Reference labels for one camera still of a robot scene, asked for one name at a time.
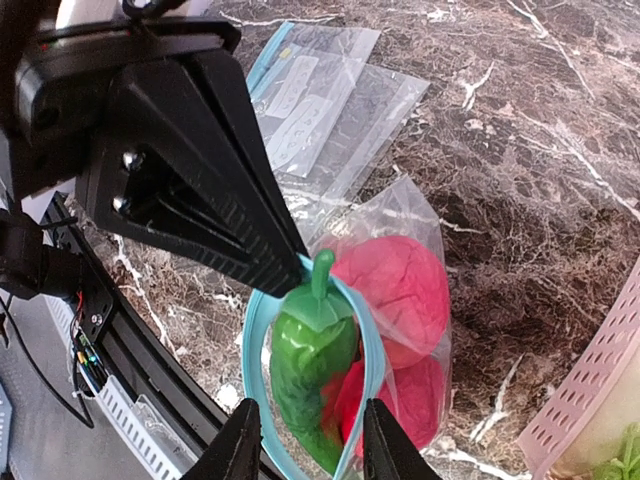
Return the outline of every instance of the pink basket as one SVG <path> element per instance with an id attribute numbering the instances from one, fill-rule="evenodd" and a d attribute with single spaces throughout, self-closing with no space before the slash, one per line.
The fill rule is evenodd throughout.
<path id="1" fill-rule="evenodd" d="M 640 345 L 640 260 L 613 308 L 560 388 L 527 425 L 518 445 L 533 480 L 549 470 L 591 420 Z"/>

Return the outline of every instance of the white label on bag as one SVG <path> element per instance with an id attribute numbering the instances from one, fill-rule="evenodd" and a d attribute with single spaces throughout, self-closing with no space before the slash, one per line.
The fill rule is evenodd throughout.
<path id="1" fill-rule="evenodd" d="M 307 82 L 316 65 L 318 65 L 317 57 L 298 56 L 293 61 L 282 87 L 269 105 L 266 114 L 270 117 L 287 118 L 300 100 L 300 95 L 307 88 Z"/>
<path id="2" fill-rule="evenodd" d="M 306 145 L 313 129 L 318 126 L 332 103 L 318 95 L 309 95 L 282 122 L 267 144 L 267 156 L 273 170 L 289 163 Z"/>

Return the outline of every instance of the red plastic vegetable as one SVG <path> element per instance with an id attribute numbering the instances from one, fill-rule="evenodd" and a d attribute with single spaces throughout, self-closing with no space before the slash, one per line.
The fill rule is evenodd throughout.
<path id="1" fill-rule="evenodd" d="M 442 367 L 433 357 L 425 357 L 411 367 L 395 370 L 393 377 L 397 409 L 388 385 L 382 387 L 378 398 L 387 405 L 416 448 L 424 448 L 438 433 L 446 385 Z M 344 442 L 353 429 L 363 388 L 364 361 L 361 360 L 349 370 L 335 405 Z M 362 438 L 356 447 L 356 455 L 363 456 Z"/>
<path id="2" fill-rule="evenodd" d="M 420 242 L 402 236 L 368 240 L 345 251 L 331 273 L 371 306 L 394 369 L 414 365 L 440 342 L 449 320 L 447 274 Z"/>

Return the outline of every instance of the marble countertop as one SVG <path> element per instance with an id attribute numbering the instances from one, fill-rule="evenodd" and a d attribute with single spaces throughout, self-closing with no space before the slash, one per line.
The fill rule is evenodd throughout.
<path id="1" fill-rule="evenodd" d="M 432 82 L 360 200 L 405 172 L 443 219 L 454 396 L 430 460 L 446 478 L 526 478 L 517 476 L 526 466 L 515 439 L 638 257 L 638 4 L 243 0 L 209 14 L 243 27 L 247 67 L 291 19 L 379 29 L 370 62 Z M 247 290 L 184 259 L 87 233 L 186 370 L 233 408 Z M 507 416 L 471 441 L 498 398 Z"/>

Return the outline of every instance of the screw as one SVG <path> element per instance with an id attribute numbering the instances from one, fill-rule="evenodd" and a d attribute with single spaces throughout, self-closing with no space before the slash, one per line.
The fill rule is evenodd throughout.
<path id="1" fill-rule="evenodd" d="M 111 201 L 111 206 L 118 213 L 125 213 L 127 208 L 129 208 L 129 200 L 124 197 L 113 197 Z"/>
<path id="2" fill-rule="evenodd" d="M 140 168 L 144 161 L 143 153 L 124 152 L 122 154 L 122 164 L 130 172 L 134 172 Z"/>

